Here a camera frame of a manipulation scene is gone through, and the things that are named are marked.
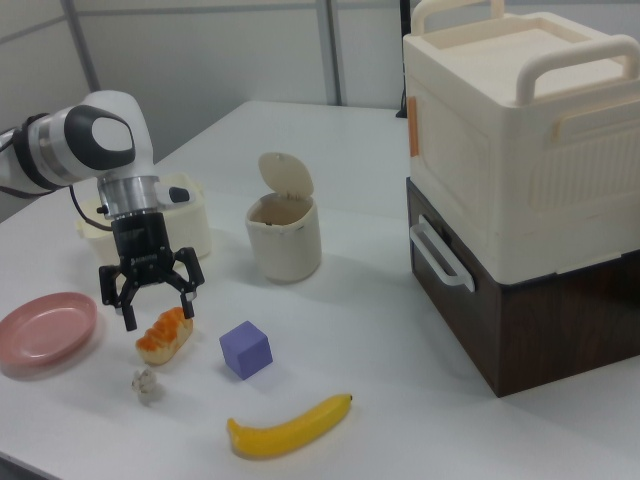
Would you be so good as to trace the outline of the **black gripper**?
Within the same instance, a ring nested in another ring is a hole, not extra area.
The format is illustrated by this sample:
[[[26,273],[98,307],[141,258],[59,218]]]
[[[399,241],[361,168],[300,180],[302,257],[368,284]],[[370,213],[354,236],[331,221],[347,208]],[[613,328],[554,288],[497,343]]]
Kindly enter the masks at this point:
[[[105,265],[98,269],[102,303],[113,306],[123,317],[128,332],[137,329],[132,306],[138,287],[167,281],[180,293],[183,315],[194,317],[193,300],[197,288],[205,282],[195,249],[184,247],[171,253],[169,236],[162,213],[142,213],[114,220],[111,224],[119,266]],[[183,278],[173,265],[181,263],[188,277]],[[117,279],[125,277],[121,290]]]

